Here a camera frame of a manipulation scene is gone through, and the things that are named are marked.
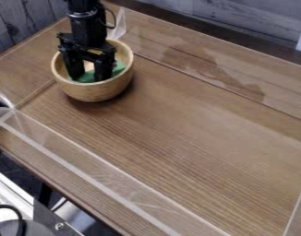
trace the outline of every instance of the robotic arm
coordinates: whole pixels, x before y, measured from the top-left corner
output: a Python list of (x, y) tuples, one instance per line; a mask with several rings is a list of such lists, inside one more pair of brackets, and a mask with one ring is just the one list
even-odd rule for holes
[(84, 60), (94, 64), (96, 81), (112, 76), (116, 49), (106, 41), (106, 37), (107, 29), (114, 29), (115, 26), (108, 26), (106, 23), (106, 11), (110, 10), (98, 0), (68, 0), (71, 33), (57, 34), (60, 40), (57, 49), (73, 80), (86, 73)]

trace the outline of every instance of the wooden bowl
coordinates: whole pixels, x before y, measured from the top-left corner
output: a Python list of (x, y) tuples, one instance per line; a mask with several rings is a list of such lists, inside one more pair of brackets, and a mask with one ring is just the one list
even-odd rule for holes
[[(120, 94), (130, 84), (134, 75), (134, 52), (122, 41), (108, 41), (118, 49), (116, 60), (120, 60), (126, 69), (106, 81), (95, 83), (79, 83), (68, 80), (68, 72), (63, 63), (60, 52), (55, 54), (52, 59), (52, 72), (55, 81), (59, 83), (63, 91), (76, 100), (95, 102), (110, 100)], [(86, 70), (94, 69), (94, 64), (86, 62)]]

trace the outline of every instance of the screw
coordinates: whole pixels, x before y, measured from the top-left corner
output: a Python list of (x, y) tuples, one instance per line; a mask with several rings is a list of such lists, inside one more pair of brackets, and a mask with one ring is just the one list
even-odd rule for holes
[(55, 225), (55, 229), (56, 230), (63, 230), (64, 229), (64, 223), (56, 223), (56, 225)]

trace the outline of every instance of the green object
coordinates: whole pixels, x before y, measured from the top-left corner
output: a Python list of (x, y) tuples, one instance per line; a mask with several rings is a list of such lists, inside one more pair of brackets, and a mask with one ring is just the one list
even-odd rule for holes
[[(116, 67), (114, 68), (112, 77), (115, 77), (123, 70), (126, 69), (126, 65), (123, 62), (116, 61)], [(72, 79), (68, 77), (68, 80), (76, 81), (79, 83), (95, 83), (95, 71), (87, 71), (77, 79)]]

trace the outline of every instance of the wooden table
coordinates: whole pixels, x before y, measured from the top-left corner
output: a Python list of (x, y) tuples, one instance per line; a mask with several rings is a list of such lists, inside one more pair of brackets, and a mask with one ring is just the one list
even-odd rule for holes
[(282, 235), (301, 192), (301, 66), (126, 13), (135, 80), (111, 101), (75, 101), (53, 83), (67, 20), (0, 56), (19, 109), (0, 148), (123, 234)]

